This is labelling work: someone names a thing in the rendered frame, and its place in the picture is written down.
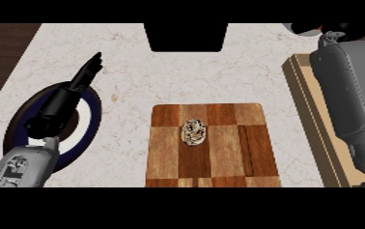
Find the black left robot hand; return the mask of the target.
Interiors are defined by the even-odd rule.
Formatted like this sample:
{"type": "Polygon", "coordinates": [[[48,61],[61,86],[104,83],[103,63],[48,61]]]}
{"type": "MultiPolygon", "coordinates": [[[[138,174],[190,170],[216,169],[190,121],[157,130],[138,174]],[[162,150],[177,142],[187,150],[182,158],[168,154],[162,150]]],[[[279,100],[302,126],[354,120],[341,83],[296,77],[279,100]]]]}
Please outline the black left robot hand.
{"type": "Polygon", "coordinates": [[[61,84],[35,117],[24,124],[30,138],[44,139],[61,134],[78,108],[82,95],[103,70],[103,54],[86,62],[73,79],[61,84]]]}

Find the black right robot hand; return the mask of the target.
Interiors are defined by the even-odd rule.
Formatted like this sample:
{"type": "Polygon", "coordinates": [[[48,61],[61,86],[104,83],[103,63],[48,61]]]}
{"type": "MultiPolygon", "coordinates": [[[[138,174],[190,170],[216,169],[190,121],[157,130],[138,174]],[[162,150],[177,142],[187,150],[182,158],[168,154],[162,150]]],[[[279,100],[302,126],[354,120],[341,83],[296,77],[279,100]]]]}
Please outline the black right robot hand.
{"type": "Polygon", "coordinates": [[[323,34],[342,33],[338,36],[339,42],[358,41],[365,38],[365,23],[298,22],[290,24],[289,29],[298,35],[313,30],[318,30],[323,34]]]}

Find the tan cardboard box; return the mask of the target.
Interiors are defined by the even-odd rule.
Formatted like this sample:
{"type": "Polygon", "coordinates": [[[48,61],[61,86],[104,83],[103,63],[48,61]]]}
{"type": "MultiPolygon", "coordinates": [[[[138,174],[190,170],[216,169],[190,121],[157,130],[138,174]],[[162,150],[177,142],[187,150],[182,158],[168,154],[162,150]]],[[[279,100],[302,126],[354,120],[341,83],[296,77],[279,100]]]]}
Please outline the tan cardboard box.
{"type": "Polygon", "coordinates": [[[365,183],[365,174],[355,169],[346,143],[335,133],[323,91],[310,64],[310,55],[295,54],[283,65],[283,71],[323,184],[336,187],[361,187],[365,183]]]}

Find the checkered wooden cutting board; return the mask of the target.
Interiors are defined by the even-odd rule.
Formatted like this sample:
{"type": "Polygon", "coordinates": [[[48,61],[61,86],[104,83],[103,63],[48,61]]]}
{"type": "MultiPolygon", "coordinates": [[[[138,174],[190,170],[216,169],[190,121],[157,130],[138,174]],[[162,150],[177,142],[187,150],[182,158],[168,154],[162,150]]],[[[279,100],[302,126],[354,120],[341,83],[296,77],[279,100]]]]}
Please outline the checkered wooden cutting board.
{"type": "Polygon", "coordinates": [[[258,103],[153,107],[146,185],[281,186],[264,107],[258,103]],[[197,146],[182,140],[184,123],[190,119],[206,125],[206,139],[197,146]]]}

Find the blue rimmed round plate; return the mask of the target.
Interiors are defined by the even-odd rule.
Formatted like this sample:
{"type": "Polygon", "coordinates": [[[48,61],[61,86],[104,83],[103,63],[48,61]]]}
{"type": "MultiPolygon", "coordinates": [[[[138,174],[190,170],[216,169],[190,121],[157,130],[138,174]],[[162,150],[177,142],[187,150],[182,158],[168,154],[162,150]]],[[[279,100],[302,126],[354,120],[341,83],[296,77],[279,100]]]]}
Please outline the blue rimmed round plate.
{"type": "MultiPolygon", "coordinates": [[[[57,88],[58,84],[39,91],[18,109],[5,133],[4,154],[8,154],[17,146],[42,146],[45,144],[42,139],[35,139],[27,136],[24,123],[39,112],[39,109],[57,88]]],[[[55,171],[61,171],[82,157],[94,142],[101,121],[103,101],[98,92],[89,87],[82,95],[72,119],[61,132],[61,156],[55,171]]]]}

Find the black rectangular appliance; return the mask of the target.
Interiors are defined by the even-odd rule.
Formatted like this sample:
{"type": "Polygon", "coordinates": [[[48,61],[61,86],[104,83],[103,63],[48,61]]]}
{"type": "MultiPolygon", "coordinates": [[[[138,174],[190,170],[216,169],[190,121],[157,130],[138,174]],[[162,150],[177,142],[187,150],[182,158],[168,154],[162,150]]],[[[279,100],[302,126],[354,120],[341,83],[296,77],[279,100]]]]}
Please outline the black rectangular appliance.
{"type": "Polygon", "coordinates": [[[154,52],[221,52],[227,23],[147,23],[144,30],[154,52]]]}

